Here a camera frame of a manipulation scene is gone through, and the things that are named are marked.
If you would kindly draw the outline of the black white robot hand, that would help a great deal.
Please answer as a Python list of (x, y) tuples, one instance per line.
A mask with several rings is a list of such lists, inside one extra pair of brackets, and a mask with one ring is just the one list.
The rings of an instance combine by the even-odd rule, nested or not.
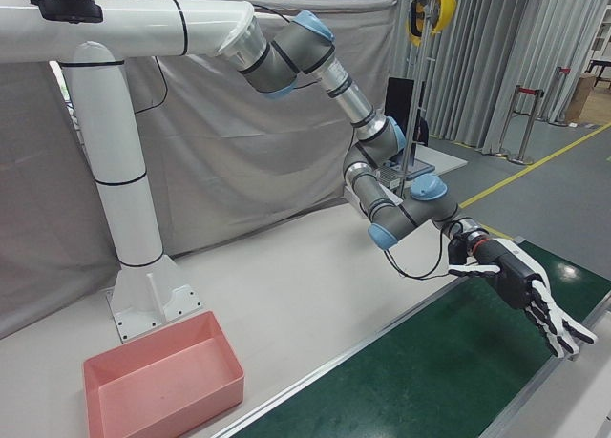
[(455, 235), (448, 255), (451, 274), (484, 278), (504, 302), (524, 312), (555, 357), (578, 354), (577, 341), (598, 340), (559, 307), (545, 269), (513, 241), (479, 231)]

